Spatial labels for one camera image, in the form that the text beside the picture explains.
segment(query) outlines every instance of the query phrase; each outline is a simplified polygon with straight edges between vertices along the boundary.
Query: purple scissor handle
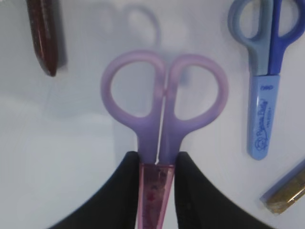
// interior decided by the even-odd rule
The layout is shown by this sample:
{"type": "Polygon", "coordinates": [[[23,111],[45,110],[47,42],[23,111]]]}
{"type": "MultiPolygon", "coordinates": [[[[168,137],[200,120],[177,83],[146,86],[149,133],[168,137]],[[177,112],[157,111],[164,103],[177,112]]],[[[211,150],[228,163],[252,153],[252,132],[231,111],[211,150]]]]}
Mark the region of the purple scissor handle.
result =
{"type": "Polygon", "coordinates": [[[224,71],[206,57],[193,54],[179,56],[171,65],[168,74],[168,86],[165,88],[164,61],[151,51],[133,51],[112,61],[106,68],[101,82],[102,100],[108,112],[117,121],[131,128],[138,137],[138,152],[142,161],[138,213],[140,229],[162,228],[174,175],[174,163],[183,138],[215,120],[223,111],[228,98],[228,83],[224,71]],[[133,62],[148,62],[155,69],[152,109],[145,117],[135,117],[122,110],[111,93],[115,74],[122,67],[133,62]],[[180,120],[174,113],[174,106],[180,75],[188,66],[198,66],[210,71],[218,84],[218,95],[215,103],[205,113],[190,120],[180,120]],[[163,99],[165,99],[165,108],[159,162],[156,165],[163,99]]]}

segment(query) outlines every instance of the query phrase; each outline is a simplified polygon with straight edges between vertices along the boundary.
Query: blue scissor handle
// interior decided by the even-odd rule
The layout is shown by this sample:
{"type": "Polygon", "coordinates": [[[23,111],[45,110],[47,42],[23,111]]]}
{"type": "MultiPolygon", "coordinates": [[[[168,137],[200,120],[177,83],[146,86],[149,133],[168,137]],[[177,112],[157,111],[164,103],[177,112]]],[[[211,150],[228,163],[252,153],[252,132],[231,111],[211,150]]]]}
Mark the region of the blue scissor handle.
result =
{"type": "Polygon", "coordinates": [[[270,59],[268,74],[277,75],[281,71],[286,48],[296,41],[305,31],[305,0],[294,0],[299,9],[299,20],[286,35],[279,37],[279,24],[282,0],[274,0],[273,25],[271,35],[270,59]]]}
{"type": "Polygon", "coordinates": [[[228,26],[232,36],[249,51],[252,75],[267,75],[274,0],[262,0],[258,33],[253,38],[246,38],[240,28],[240,17],[250,1],[252,0],[236,0],[233,3],[228,26]]]}

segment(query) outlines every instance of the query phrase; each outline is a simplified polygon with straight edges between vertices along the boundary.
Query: scissor blade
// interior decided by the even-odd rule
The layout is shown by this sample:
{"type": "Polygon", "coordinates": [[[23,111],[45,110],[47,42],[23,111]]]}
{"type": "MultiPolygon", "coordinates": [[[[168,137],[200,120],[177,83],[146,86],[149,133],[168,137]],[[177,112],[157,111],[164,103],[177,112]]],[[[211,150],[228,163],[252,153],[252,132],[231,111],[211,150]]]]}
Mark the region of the scissor blade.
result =
{"type": "Polygon", "coordinates": [[[174,166],[140,164],[138,229],[162,229],[174,166]]]}
{"type": "Polygon", "coordinates": [[[279,75],[251,78],[248,151],[256,160],[268,153],[279,81],[279,75]]]}

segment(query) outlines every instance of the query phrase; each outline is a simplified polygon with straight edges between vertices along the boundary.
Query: scissors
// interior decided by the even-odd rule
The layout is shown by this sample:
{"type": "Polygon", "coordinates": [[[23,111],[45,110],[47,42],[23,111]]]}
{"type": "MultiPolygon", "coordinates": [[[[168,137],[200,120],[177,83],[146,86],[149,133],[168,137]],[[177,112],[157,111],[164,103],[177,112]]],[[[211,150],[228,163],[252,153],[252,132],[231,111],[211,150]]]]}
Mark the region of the scissors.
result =
{"type": "Polygon", "coordinates": [[[246,38],[240,28],[240,17],[250,1],[236,0],[233,3],[228,26],[232,36],[249,51],[252,77],[248,152],[254,159],[262,160],[268,153],[284,53],[305,30],[305,1],[294,0],[299,9],[298,22],[290,32],[280,37],[282,0],[261,0],[258,33],[253,38],[246,38]]]}
{"type": "Polygon", "coordinates": [[[140,50],[117,57],[105,69],[101,81],[102,100],[110,115],[137,134],[138,154],[141,159],[139,229],[162,228],[174,176],[175,160],[183,138],[214,121],[223,111],[228,98],[228,83],[224,71],[206,57],[194,54],[179,56],[169,69],[167,88],[166,73],[166,64],[161,57],[154,52],[140,50]],[[152,109],[145,117],[135,117],[126,113],[116,104],[111,93],[115,74],[133,62],[150,63],[155,70],[152,109]],[[207,69],[214,75],[218,84],[218,95],[214,104],[204,114],[190,120],[180,120],[174,113],[179,79],[183,69],[192,65],[207,69]]]}

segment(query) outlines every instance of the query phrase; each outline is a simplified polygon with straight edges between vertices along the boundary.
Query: blue blade cover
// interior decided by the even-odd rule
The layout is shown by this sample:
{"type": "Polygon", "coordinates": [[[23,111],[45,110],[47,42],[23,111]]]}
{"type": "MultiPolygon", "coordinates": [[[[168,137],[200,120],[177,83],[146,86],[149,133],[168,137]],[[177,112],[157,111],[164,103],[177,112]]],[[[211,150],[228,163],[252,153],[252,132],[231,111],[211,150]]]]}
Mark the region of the blue blade cover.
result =
{"type": "Polygon", "coordinates": [[[248,152],[256,160],[267,156],[280,76],[251,77],[248,152]]]}

